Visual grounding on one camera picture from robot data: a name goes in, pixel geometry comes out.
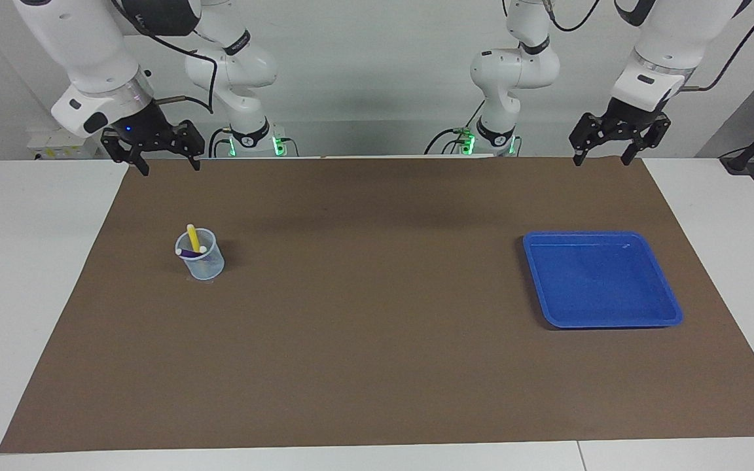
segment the purple marker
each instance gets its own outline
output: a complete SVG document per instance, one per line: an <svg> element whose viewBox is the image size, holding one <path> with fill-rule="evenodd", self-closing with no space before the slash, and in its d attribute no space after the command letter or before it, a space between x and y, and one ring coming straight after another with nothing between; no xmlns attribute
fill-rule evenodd
<svg viewBox="0 0 754 471"><path fill-rule="evenodd" d="M195 251L186 251L185 249L177 249L176 254L183 258L197 258L198 256L203 256L201 253L196 253Z"/></svg>

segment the yellow marker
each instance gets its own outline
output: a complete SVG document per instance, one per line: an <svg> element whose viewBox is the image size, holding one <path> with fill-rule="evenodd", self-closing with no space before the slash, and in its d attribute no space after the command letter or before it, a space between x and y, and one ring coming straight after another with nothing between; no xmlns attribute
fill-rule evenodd
<svg viewBox="0 0 754 471"><path fill-rule="evenodd" d="M197 237L197 229L193 224L188 224L188 238L191 240L191 248L200 253L200 238Z"/></svg>

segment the table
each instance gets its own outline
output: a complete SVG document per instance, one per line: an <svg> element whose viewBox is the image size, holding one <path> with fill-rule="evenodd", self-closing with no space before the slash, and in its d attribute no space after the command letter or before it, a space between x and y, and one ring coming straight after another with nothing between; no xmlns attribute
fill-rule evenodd
<svg viewBox="0 0 754 471"><path fill-rule="evenodd" d="M647 169L754 350L754 184L718 161ZM0 441L126 168L0 162ZM54 251L54 257L48 257ZM754 438L0 456L0 469L745 469Z"/></svg>

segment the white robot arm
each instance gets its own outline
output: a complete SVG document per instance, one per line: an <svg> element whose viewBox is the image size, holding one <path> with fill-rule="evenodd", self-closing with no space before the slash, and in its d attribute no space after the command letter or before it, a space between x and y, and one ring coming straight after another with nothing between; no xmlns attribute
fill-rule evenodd
<svg viewBox="0 0 754 471"><path fill-rule="evenodd" d="M141 153L158 150L183 155L194 169L200 169L197 156L206 149L206 140L190 120L173 126L165 119L105 0L13 3L40 44L69 75L71 86L51 108L64 128L81 137L103 130L101 143L110 157L135 165L144 175L149 166ZM134 9L128 13L143 29L188 35L200 21L200 10L200 0L167 0L150 12Z"/></svg>
<svg viewBox="0 0 754 471"><path fill-rule="evenodd" d="M475 124L478 147L506 152L520 115L514 90L550 86L560 74L560 60L548 38L550 24L542 0L511 0L507 25L520 45L486 50L473 60L471 77L485 96Z"/></svg>
<svg viewBox="0 0 754 471"><path fill-rule="evenodd" d="M13 0L19 14L52 59L65 68L71 86L52 107L60 124L81 137L103 130L101 142L116 162L128 162L149 172L142 152L179 153L200 169L198 156L206 142L190 120L172 126L157 101L137 60L126 49L117 21L129 21L148 36L186 36L197 32L218 44L197 54L217 62L212 95L227 107L236 135L261 137L269 132L260 101L248 87L275 81L272 57L249 44L249 33L231 0ZM194 83L208 90L212 66L192 57L186 69Z"/></svg>
<svg viewBox="0 0 754 471"><path fill-rule="evenodd" d="M200 48L197 54L218 63L213 95L228 111L227 132L245 151L273 149L272 126L260 99L250 89L275 82L278 65L267 51L251 42L249 30L240 23L233 0L203 0L202 4L203 15L196 32L216 47ZM211 67L207 62L187 57L185 69L193 83L209 89Z"/></svg>
<svg viewBox="0 0 754 471"><path fill-rule="evenodd" d="M703 60L709 42L745 8L746 0L638 0L622 18L641 35L628 65L613 86L610 104L600 117L584 114L569 135L575 164L610 140L631 140L625 165L646 148L657 147L671 122L662 112Z"/></svg>

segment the plastic tray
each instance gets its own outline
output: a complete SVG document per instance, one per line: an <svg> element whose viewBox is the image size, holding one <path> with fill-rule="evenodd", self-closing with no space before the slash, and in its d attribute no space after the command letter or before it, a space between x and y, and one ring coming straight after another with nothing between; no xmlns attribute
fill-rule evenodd
<svg viewBox="0 0 754 471"><path fill-rule="evenodd" d="M532 232L523 245L543 315L556 327L670 327L683 320L653 251L635 232Z"/></svg>

